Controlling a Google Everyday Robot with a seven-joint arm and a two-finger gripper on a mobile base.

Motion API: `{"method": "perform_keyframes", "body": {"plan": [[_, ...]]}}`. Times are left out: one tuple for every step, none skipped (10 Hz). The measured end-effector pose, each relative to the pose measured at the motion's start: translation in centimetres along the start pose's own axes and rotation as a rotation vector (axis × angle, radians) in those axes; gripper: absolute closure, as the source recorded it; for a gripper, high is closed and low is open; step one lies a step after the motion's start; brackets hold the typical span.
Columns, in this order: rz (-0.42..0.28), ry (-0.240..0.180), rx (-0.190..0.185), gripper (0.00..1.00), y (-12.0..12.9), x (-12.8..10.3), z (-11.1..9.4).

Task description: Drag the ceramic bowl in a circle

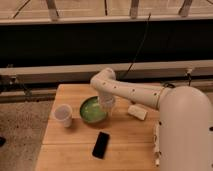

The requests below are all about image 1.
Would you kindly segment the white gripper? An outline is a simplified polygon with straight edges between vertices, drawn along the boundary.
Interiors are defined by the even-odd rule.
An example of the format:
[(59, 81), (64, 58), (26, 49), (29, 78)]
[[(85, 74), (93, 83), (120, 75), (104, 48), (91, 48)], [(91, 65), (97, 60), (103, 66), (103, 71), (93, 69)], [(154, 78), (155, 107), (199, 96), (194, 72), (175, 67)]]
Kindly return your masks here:
[(111, 116), (115, 106), (115, 97), (102, 93), (98, 97), (98, 102), (101, 109), (106, 112), (108, 116)]

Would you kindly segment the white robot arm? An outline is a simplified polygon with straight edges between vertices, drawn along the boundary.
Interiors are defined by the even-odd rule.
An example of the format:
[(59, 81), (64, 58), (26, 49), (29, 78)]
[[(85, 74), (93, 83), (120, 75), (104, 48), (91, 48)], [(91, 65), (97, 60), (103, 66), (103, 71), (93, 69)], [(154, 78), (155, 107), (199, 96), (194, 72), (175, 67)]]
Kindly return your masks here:
[(90, 85), (103, 107), (119, 96), (159, 111), (160, 171), (213, 171), (213, 103), (205, 93), (191, 86), (120, 82), (110, 68), (94, 75)]

